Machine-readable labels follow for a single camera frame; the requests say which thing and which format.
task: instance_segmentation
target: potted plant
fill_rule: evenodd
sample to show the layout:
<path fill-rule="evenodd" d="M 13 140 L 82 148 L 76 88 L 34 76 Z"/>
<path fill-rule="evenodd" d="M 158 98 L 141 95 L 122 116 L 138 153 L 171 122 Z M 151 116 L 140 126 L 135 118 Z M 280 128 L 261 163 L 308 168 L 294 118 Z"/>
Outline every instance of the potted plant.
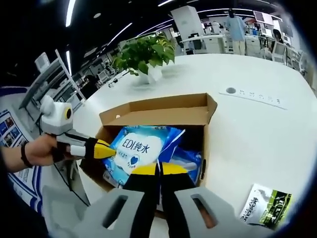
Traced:
<path fill-rule="evenodd" d="M 175 47 L 165 36 L 157 35 L 126 44 L 114 59 L 113 66 L 140 76 L 143 83 L 150 83 L 162 77 L 161 66 L 170 60 L 175 60 Z"/>

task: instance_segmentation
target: white cabinet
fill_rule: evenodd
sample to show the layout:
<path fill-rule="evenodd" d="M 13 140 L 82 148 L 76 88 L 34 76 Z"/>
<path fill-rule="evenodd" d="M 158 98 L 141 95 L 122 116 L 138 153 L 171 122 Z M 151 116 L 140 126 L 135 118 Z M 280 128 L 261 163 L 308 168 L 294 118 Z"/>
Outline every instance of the white cabinet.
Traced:
<path fill-rule="evenodd" d="M 260 56 L 260 41 L 258 38 L 246 37 L 246 52 L 248 56 L 259 57 Z"/>
<path fill-rule="evenodd" d="M 221 54 L 224 53 L 222 38 L 207 38 L 204 39 L 207 53 Z"/>

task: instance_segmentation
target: white table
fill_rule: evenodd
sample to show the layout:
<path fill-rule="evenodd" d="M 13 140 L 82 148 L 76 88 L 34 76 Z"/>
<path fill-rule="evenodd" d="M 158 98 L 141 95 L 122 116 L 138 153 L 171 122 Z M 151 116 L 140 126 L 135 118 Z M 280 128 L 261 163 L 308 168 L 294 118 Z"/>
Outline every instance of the white table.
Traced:
<path fill-rule="evenodd" d="M 127 74 L 115 87 L 102 87 L 76 111 L 74 128 L 94 136 L 101 126 L 99 113 L 112 107 L 207 92 L 218 102 L 210 122 L 207 188 L 230 203 L 236 215 L 254 183 L 300 198 L 316 160 L 317 99 L 299 72 L 264 59 L 219 54 L 176 57 L 162 72 L 157 85 L 134 87 L 136 77 Z M 278 96 L 288 110 L 219 94 L 228 87 Z M 101 188 L 81 169 L 80 177 L 89 201 L 98 200 Z M 167 229 L 160 219 L 156 223 L 161 223 L 156 229 Z"/>

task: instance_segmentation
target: open cardboard box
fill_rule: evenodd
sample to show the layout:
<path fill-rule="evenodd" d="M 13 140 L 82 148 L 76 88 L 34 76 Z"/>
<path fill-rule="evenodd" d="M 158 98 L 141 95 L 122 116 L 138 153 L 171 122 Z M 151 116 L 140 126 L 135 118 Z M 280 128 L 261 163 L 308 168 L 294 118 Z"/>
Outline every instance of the open cardboard box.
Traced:
<path fill-rule="evenodd" d="M 112 143 L 126 125 L 170 125 L 186 129 L 179 147 L 202 151 L 203 162 L 198 180 L 198 186 L 201 186 L 209 164 L 208 124 L 216 108 L 217 103 L 207 93 L 130 102 L 100 113 L 103 126 L 96 138 Z M 80 167 L 104 190 L 114 188 L 103 178 L 106 168 L 102 161 L 82 160 Z"/>

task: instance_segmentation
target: black wristband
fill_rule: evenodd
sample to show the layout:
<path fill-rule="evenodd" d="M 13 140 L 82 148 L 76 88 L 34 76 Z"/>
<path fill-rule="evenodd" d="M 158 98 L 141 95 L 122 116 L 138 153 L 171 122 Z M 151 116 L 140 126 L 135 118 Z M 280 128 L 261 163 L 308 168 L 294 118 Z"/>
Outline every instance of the black wristband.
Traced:
<path fill-rule="evenodd" d="M 30 162 L 28 161 L 28 159 L 26 158 L 26 155 L 25 155 L 25 145 L 27 143 L 24 143 L 22 146 L 21 146 L 21 160 L 23 161 L 23 163 L 26 165 L 26 167 L 33 167 Z"/>

